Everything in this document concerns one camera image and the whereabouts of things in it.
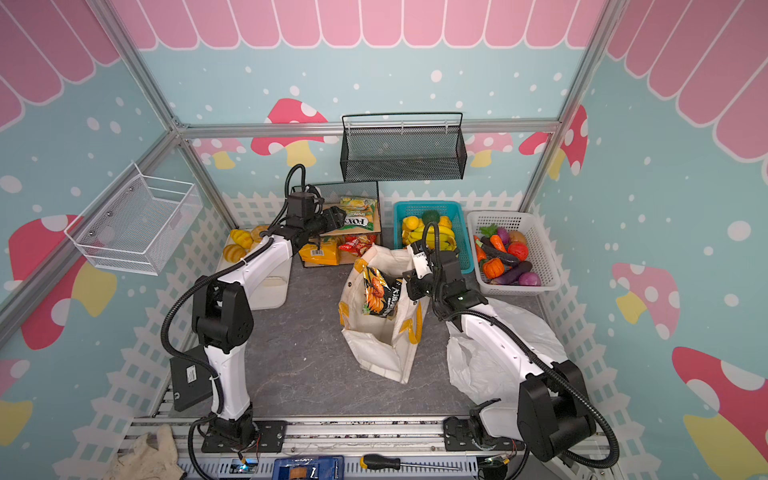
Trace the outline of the green yellow snack bag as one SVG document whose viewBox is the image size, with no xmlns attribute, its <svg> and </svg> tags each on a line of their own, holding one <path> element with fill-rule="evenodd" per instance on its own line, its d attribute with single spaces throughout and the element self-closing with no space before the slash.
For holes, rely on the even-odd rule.
<svg viewBox="0 0 768 480">
<path fill-rule="evenodd" d="M 375 230 L 375 214 L 378 201 L 372 198 L 359 196 L 344 196 L 339 200 L 338 206 L 345 212 L 342 230 L 362 229 L 373 232 Z"/>
</svg>

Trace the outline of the white canvas tote bag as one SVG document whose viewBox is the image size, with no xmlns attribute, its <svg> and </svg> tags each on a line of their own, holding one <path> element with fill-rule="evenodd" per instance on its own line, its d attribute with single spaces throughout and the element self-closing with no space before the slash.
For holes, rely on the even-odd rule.
<svg viewBox="0 0 768 480">
<path fill-rule="evenodd" d="M 402 279 L 401 296 L 390 318 L 362 312 L 366 266 Z M 355 261 L 338 303 L 342 334 L 360 367 L 401 384 L 410 379 L 429 310 L 428 297 L 412 301 L 408 296 L 403 273 L 413 268 L 405 249 L 374 245 Z"/>
</svg>

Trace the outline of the gold black snack bag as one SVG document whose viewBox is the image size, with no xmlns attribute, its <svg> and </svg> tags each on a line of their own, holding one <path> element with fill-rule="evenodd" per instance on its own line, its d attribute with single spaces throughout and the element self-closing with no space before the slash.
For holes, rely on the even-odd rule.
<svg viewBox="0 0 768 480">
<path fill-rule="evenodd" d="M 384 274 L 377 268 L 363 269 L 364 303 L 366 315 L 390 318 L 394 315 L 401 296 L 402 279 Z"/>
</svg>

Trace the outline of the orange carrot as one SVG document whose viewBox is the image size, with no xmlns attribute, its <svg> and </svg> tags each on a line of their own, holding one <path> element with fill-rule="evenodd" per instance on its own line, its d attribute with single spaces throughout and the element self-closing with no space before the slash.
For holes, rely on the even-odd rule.
<svg viewBox="0 0 768 480">
<path fill-rule="evenodd" d="M 491 245 L 501 252 L 507 252 L 507 247 L 503 243 L 501 237 L 498 234 L 494 234 L 489 238 Z"/>
</svg>

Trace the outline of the white plastic grocery bag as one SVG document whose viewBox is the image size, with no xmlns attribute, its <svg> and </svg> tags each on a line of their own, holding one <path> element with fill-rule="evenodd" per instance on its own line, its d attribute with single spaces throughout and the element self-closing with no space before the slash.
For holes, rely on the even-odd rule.
<svg viewBox="0 0 768 480">
<path fill-rule="evenodd" d="M 479 310 L 495 316 L 547 365 L 567 359 L 562 343 L 539 316 L 497 299 Z M 476 404 L 495 400 L 493 412 L 517 414 L 520 384 L 542 373 L 504 331 L 475 315 L 447 322 L 447 365 L 451 385 Z"/>
</svg>

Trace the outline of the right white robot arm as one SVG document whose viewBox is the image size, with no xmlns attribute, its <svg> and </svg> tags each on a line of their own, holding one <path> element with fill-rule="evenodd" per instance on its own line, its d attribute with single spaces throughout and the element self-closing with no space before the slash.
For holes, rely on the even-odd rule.
<svg viewBox="0 0 768 480">
<path fill-rule="evenodd" d="M 467 286 L 457 254 L 442 248 L 440 225 L 430 222 L 422 230 L 407 246 L 415 265 L 404 274 L 408 295 L 429 297 L 439 320 L 479 342 L 519 381 L 516 425 L 526 452 L 542 462 L 561 456 L 593 469 L 615 466 L 619 440 L 588 399 L 579 368 L 538 355 L 488 298 Z"/>
</svg>

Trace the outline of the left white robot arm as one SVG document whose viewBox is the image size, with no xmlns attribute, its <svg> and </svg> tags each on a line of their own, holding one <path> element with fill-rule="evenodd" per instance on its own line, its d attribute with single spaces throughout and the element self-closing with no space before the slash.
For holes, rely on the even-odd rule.
<svg viewBox="0 0 768 480">
<path fill-rule="evenodd" d="M 255 246 L 230 266 L 200 277 L 170 307 L 161 325 L 172 378 L 184 394 L 193 396 L 182 406 L 213 396 L 210 413 L 193 426 L 213 447 L 246 451 L 264 437 L 253 417 L 245 378 L 245 345 L 255 325 L 250 295 L 305 245 L 345 221 L 344 211 L 325 207 L 319 190 L 306 181 L 297 188 L 286 184 L 284 192 L 281 210 Z M 170 326 L 185 303 L 192 305 L 192 331 L 199 345 L 181 352 L 172 345 Z"/>
</svg>

